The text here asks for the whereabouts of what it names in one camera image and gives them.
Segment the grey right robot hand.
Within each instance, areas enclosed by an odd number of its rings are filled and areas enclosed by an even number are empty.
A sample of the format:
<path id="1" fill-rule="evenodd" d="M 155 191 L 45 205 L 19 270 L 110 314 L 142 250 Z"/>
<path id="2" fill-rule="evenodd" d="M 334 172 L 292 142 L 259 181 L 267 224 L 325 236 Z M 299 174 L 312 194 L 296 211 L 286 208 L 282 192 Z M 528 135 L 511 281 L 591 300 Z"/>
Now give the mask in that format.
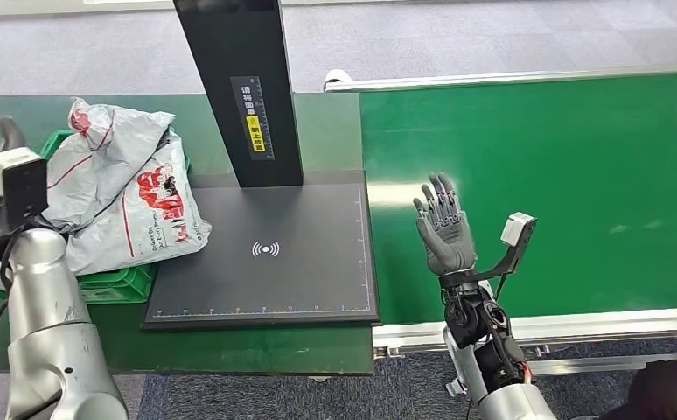
<path id="1" fill-rule="evenodd" d="M 413 200 L 415 224 L 426 252 L 429 270 L 437 276 L 475 266 L 477 254 L 465 210 L 450 178 L 432 172 L 422 185 L 425 200 Z"/>

